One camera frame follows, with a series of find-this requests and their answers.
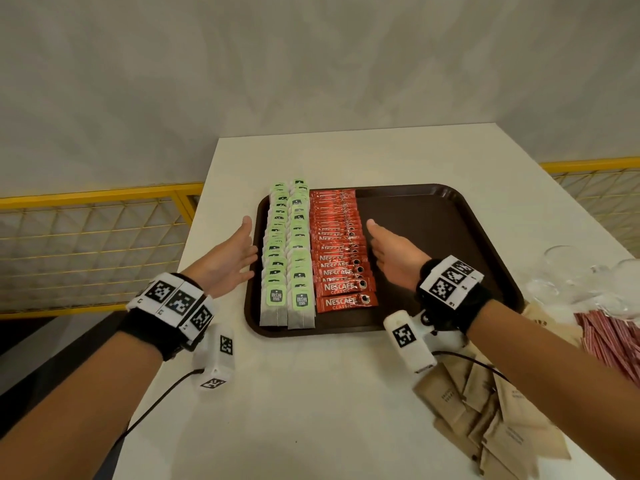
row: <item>black wrist strap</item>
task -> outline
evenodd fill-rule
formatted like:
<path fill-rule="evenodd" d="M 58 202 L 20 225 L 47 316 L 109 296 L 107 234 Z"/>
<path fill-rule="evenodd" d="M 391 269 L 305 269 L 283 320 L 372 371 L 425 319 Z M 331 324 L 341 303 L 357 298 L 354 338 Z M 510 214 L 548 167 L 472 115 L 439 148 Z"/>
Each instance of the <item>black wrist strap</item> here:
<path fill-rule="evenodd" d="M 476 283 L 469 289 L 466 297 L 458 307 L 453 309 L 443 300 L 423 290 L 420 285 L 442 261 L 442 259 L 432 259 L 422 266 L 420 283 L 416 288 L 417 298 L 425 309 L 429 322 L 436 330 L 460 330 L 466 334 L 482 307 L 493 297 L 491 291 L 487 290 L 482 284 Z"/>
<path fill-rule="evenodd" d="M 172 274 L 200 288 L 199 284 L 187 276 L 180 273 Z M 139 308 L 133 308 L 126 314 L 118 330 L 156 347 L 164 361 L 175 357 L 182 350 L 184 343 L 184 335 L 179 329 Z"/>

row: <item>tray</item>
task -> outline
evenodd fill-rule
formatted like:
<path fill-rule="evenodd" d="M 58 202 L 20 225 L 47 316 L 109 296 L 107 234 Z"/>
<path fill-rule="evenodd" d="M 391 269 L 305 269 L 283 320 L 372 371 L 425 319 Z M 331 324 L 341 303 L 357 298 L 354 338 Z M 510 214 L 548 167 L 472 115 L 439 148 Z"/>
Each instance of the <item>tray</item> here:
<path fill-rule="evenodd" d="M 524 309 L 520 290 L 468 203 L 456 190 L 440 184 L 359 187 L 356 188 L 356 199 L 363 225 L 373 218 L 381 226 L 405 236 L 429 256 L 453 254 L 484 274 L 483 284 L 496 299 L 518 313 Z M 384 330 L 382 322 L 391 313 L 407 310 L 413 316 L 420 312 L 414 293 L 389 283 L 375 266 L 376 259 L 369 249 L 379 306 L 317 314 L 316 328 L 288 330 L 258 325 L 262 238 L 268 210 L 267 196 L 258 205 L 255 219 L 253 243 L 258 246 L 259 259 L 251 269 L 256 278 L 249 281 L 244 299 L 244 316 L 256 333 L 276 338 Z M 371 238 L 366 229 L 365 234 L 367 239 Z"/>

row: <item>hand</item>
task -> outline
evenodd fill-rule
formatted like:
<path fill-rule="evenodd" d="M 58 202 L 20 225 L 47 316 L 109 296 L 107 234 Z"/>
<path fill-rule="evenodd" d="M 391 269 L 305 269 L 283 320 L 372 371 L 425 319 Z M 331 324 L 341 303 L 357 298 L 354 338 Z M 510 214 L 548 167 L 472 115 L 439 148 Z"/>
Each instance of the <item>hand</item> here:
<path fill-rule="evenodd" d="M 367 229 L 373 237 L 371 247 L 380 270 L 393 284 L 415 291 L 420 269 L 431 258 L 409 239 L 379 226 L 373 219 L 367 221 Z"/>
<path fill-rule="evenodd" d="M 217 245 L 182 273 L 199 284 L 212 298 L 219 298 L 240 283 L 250 280 L 254 272 L 242 269 L 258 259 L 258 248 L 251 244 L 251 217 L 228 240 Z"/>

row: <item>brown plastic tray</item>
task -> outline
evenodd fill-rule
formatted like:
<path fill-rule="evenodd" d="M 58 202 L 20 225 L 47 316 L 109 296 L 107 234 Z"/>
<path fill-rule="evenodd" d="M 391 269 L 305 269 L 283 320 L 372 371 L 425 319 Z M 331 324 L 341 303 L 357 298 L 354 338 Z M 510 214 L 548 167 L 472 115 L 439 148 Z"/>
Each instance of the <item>brown plastic tray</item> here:
<path fill-rule="evenodd" d="M 517 312 L 523 310 L 520 290 L 467 201 L 456 190 L 440 184 L 359 187 L 356 188 L 356 199 L 363 225 L 373 218 L 381 226 L 408 238 L 429 256 L 444 258 L 453 254 L 484 274 L 483 284 L 496 299 Z M 259 259 L 251 269 L 256 277 L 249 282 L 244 299 L 244 316 L 257 333 L 275 338 L 384 330 L 382 322 L 391 313 L 407 310 L 413 316 L 420 312 L 414 293 L 389 283 L 375 266 L 376 259 L 369 249 L 378 306 L 316 314 L 315 328 L 261 327 L 262 238 L 268 210 L 267 196 L 258 205 L 255 220 L 253 243 L 258 246 Z M 365 234 L 369 240 L 371 236 L 366 229 Z"/>

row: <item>white table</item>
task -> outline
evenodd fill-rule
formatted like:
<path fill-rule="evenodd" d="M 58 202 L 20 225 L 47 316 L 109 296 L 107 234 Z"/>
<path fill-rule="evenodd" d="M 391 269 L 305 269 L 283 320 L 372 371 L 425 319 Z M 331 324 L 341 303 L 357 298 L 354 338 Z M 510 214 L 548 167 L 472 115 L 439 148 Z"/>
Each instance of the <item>white table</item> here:
<path fill-rule="evenodd" d="M 254 217 L 272 183 L 297 176 L 318 188 L 450 185 L 516 280 L 556 244 L 603 264 L 630 257 L 498 126 L 478 124 L 223 138 L 181 268 Z M 267 339 L 245 322 L 244 293 L 220 298 L 218 317 L 236 334 L 233 382 L 174 390 L 124 443 L 117 480 L 476 478 L 432 427 L 385 332 Z M 136 417 L 190 370 L 188 353 L 165 363 Z M 569 448 L 571 462 L 540 460 L 541 478 L 609 478 Z"/>

